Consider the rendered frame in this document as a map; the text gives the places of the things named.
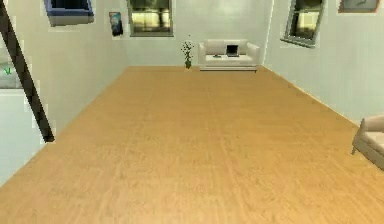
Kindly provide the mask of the grey framed window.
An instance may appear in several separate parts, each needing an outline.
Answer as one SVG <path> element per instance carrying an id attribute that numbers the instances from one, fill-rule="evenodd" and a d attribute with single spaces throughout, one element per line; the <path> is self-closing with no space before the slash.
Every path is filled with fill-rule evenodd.
<path id="1" fill-rule="evenodd" d="M 281 41 L 314 48 L 325 0 L 291 0 Z"/>
<path id="2" fill-rule="evenodd" d="M 172 0 L 127 0 L 132 37 L 172 37 Z"/>

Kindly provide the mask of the small dark framed picture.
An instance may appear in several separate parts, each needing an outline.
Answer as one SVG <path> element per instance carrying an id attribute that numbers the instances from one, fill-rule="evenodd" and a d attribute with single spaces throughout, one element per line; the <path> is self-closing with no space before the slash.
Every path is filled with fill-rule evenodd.
<path id="1" fill-rule="evenodd" d="M 120 12 L 110 12 L 109 19 L 111 24 L 111 31 L 113 36 L 119 36 L 123 34 L 123 26 Z"/>

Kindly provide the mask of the black door frame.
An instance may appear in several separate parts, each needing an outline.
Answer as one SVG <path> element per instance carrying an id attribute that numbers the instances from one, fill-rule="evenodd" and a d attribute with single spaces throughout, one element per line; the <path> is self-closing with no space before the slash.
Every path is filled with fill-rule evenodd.
<path id="1" fill-rule="evenodd" d="M 26 99 L 28 100 L 41 136 L 45 143 L 53 142 L 55 140 L 55 136 L 31 77 L 27 62 L 11 23 L 11 19 L 7 12 L 4 0 L 0 0 L 0 33 L 2 35 L 2 39 L 5 43 L 11 61 L 15 66 L 20 84 L 24 90 Z"/>

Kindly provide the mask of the blue framed picture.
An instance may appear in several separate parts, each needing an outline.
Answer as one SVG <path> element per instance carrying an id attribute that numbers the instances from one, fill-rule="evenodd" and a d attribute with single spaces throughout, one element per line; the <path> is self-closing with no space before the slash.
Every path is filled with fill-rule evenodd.
<path id="1" fill-rule="evenodd" d="M 44 5 L 52 27 L 94 22 L 91 0 L 44 0 Z"/>

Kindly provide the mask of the white sofa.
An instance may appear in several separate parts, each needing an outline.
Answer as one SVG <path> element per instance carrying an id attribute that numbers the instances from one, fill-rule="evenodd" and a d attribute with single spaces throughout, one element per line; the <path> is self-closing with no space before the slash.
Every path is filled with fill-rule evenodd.
<path id="1" fill-rule="evenodd" d="M 228 45 L 238 46 L 238 57 L 226 55 Z M 256 71 L 260 65 L 260 47 L 247 39 L 207 39 L 198 45 L 198 63 L 201 70 Z"/>

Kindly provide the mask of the green house plant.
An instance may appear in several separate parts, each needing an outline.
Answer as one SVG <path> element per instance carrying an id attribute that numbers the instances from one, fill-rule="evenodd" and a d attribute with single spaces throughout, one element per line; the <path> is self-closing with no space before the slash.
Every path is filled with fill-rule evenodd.
<path id="1" fill-rule="evenodd" d="M 193 58 L 192 50 L 194 48 L 194 44 L 189 38 L 185 40 L 181 46 L 181 51 L 184 55 L 184 64 L 186 69 L 190 69 L 192 67 L 192 58 Z"/>

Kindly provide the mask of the brown framed picture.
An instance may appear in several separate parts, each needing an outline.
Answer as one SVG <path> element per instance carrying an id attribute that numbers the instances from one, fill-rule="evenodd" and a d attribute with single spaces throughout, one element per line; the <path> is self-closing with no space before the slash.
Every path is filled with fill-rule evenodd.
<path id="1" fill-rule="evenodd" d="M 375 13 L 381 0 L 341 0 L 339 13 Z"/>

